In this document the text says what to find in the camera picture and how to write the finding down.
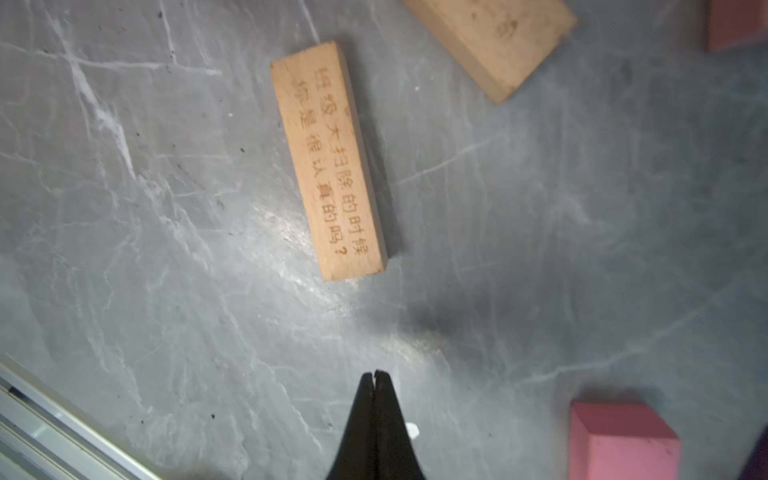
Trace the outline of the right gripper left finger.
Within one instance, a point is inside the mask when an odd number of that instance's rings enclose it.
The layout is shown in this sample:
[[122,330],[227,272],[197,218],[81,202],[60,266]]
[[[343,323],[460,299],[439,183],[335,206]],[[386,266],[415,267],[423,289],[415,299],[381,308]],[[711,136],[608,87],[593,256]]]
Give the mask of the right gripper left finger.
[[361,376],[336,458],[327,475],[330,480],[374,479],[376,447],[374,431],[374,378]]

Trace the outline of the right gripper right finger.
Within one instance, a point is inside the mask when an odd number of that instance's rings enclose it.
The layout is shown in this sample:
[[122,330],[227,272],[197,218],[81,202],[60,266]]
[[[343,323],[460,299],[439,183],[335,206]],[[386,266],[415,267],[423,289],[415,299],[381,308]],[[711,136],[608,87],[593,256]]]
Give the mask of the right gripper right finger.
[[377,370],[374,379],[377,478],[424,480],[392,378],[387,372]]

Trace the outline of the pink wood block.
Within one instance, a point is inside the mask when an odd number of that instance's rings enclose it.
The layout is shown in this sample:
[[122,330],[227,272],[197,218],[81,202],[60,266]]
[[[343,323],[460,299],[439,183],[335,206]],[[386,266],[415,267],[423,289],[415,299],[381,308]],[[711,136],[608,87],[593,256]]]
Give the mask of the pink wood block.
[[679,436],[645,404],[571,403],[570,480],[676,480],[681,452]]

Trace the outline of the natural wood block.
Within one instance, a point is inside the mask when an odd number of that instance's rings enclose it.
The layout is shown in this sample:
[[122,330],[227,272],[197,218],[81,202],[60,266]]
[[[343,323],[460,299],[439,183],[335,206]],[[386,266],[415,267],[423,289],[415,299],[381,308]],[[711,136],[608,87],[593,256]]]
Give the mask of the natural wood block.
[[497,104],[577,24],[560,0],[411,0],[405,5]]
[[340,44],[275,60],[270,73],[323,279],[384,271],[388,255]]

